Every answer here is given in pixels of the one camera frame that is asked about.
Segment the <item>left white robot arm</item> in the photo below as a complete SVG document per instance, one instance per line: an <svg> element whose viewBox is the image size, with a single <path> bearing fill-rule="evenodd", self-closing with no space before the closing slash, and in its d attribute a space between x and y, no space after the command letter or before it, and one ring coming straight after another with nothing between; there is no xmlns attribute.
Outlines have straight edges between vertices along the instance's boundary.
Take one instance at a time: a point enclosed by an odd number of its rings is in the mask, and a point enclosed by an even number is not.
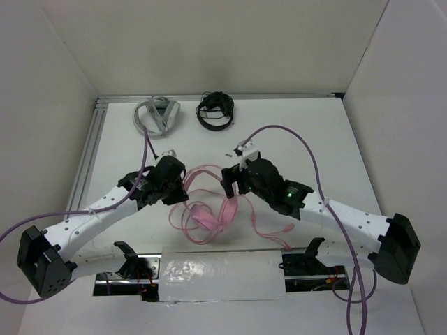
<svg viewBox="0 0 447 335"><path fill-rule="evenodd" d="M185 165L174 156L161 157L156 165L131 172L100 200L65 221L44 230L26 229L20 238L17 265L39 297L47 299L83 276L114 272L130 278L150 274L151 266L124 241L104 251L82 251L94 237L146 206L188 200L182 181Z"/></svg>

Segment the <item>pink headphones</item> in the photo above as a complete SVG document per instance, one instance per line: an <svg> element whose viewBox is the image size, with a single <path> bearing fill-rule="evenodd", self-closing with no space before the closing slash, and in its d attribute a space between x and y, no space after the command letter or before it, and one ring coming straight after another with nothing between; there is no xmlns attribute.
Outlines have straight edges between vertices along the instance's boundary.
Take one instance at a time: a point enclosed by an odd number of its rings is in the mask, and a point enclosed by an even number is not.
<svg viewBox="0 0 447 335"><path fill-rule="evenodd" d="M223 177L216 172L211 171L211 168L221 169L218 165L205 164L193 167L190 169L184 178L184 187L188 195L196 193L207 193L213 196L220 196L222 202L218 213L215 214L212 208L202 200L195 200L185 205L189 213L189 220L192 220L200 229L208 232L223 232L235 219L238 211L238 200L236 197L227 198L226 193L218 193L203 188L191 190L191 186L195 179L202 174L212 177L219 184Z"/></svg>

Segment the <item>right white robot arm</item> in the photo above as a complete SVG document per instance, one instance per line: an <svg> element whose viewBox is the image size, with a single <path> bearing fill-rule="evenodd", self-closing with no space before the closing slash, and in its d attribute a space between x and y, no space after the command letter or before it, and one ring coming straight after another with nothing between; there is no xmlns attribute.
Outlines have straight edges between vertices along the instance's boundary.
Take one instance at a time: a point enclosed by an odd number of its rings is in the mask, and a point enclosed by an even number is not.
<svg viewBox="0 0 447 335"><path fill-rule="evenodd" d="M346 230L350 239L369 251L366 259L380 276L396 284L408 283L420 241L406 216L378 216L322 199L311 187L284 179L263 158L249 161L244 167L225 167L221 176L228 198L236 193L253 193L278 214L331 230Z"/></svg>

